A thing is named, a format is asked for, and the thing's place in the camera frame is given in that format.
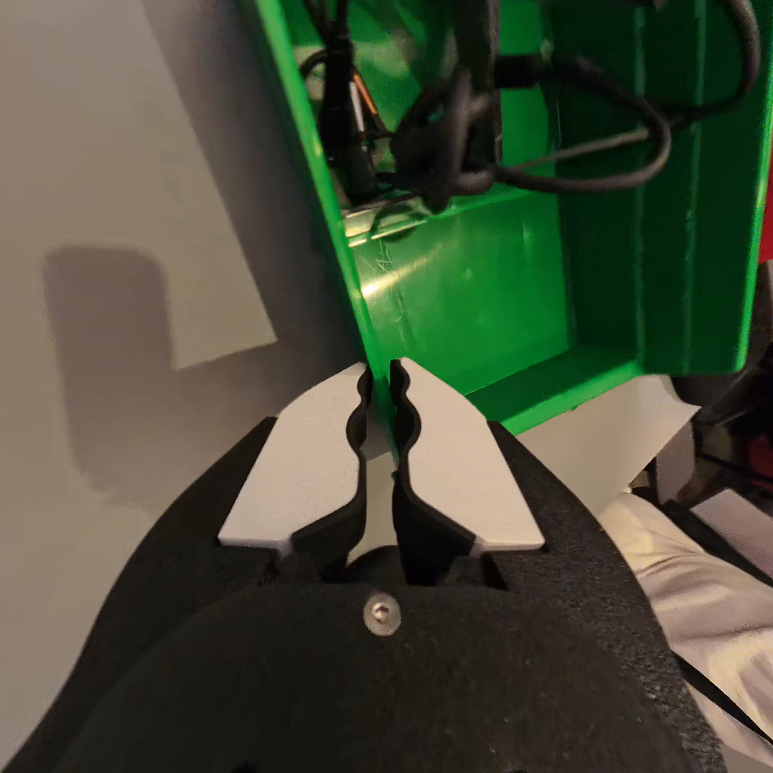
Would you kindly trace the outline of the person's pale shirt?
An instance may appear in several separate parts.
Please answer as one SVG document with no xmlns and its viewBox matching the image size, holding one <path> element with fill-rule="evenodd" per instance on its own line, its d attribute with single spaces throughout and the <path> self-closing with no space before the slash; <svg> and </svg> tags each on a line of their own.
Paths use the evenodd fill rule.
<svg viewBox="0 0 773 773">
<path fill-rule="evenodd" d="M 624 492 L 599 521 L 720 742 L 771 767 L 771 517 L 726 488 L 692 509 Z"/>
</svg>

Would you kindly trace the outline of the green plastic bin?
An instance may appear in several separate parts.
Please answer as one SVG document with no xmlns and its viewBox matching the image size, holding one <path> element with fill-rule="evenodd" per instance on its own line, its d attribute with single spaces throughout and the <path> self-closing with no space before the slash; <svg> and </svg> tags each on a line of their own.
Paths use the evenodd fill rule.
<svg viewBox="0 0 773 773">
<path fill-rule="evenodd" d="M 401 357 L 513 433 L 756 357 L 771 2 L 240 5 L 387 420 Z"/>
</svg>

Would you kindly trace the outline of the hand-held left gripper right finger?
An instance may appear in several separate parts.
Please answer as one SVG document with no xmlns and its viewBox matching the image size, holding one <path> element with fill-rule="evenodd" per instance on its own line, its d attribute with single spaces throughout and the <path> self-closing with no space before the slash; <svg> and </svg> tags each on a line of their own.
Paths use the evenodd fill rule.
<svg viewBox="0 0 773 773">
<path fill-rule="evenodd" d="M 435 585 L 458 559 L 544 548 L 485 415 L 408 357 L 392 360 L 390 390 L 393 528 L 408 584 Z"/>
</svg>

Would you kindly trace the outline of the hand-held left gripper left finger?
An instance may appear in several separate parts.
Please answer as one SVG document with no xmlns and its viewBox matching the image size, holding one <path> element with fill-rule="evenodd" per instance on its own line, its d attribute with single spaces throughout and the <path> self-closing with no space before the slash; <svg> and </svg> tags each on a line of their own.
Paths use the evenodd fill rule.
<svg viewBox="0 0 773 773">
<path fill-rule="evenodd" d="M 370 368 L 362 362 L 304 391 L 281 411 L 218 533 L 222 546 L 303 554 L 345 566 L 366 527 L 362 446 Z"/>
</svg>

